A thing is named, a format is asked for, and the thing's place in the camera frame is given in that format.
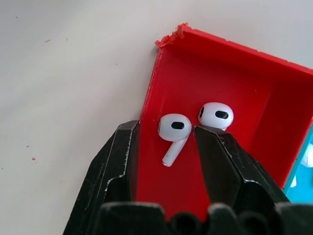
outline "red box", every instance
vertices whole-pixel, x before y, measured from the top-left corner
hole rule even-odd
[[[137,201],[161,204],[167,219],[188,211],[205,220],[210,202],[195,136],[190,135],[174,164],[165,167],[162,158],[171,142],[157,129],[168,113],[200,124],[200,108],[208,102],[233,109],[227,131],[282,188],[312,122],[313,70],[187,24],[156,44],[160,50],[140,120]]]

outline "red 3d-printed box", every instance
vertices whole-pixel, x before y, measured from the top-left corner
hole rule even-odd
[[[141,116],[137,201],[160,203],[171,218],[192,212],[204,220],[210,204],[195,136],[171,167],[162,158],[171,142],[157,132],[168,113],[200,124],[203,104],[221,102],[234,111],[227,129],[282,188],[313,116],[313,70],[178,26],[160,47]]]

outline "earbud stem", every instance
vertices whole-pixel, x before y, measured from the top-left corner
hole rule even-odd
[[[176,157],[184,147],[185,143],[187,142],[188,138],[183,140],[173,142],[171,147],[168,149],[167,153],[165,154],[164,158],[162,159],[163,165],[171,166],[175,161]]]

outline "white table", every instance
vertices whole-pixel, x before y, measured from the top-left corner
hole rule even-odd
[[[0,234],[61,235],[177,24],[313,67],[313,1],[0,1]]]

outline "red plastic container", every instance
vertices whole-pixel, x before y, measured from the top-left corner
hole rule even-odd
[[[227,131],[282,188],[312,122],[313,70],[186,24],[156,44],[160,50],[141,116],[137,201],[161,204],[167,219],[188,211],[205,220],[210,202],[195,136],[165,167],[171,142],[157,129],[168,113],[199,124],[200,108],[208,102],[233,109]]]

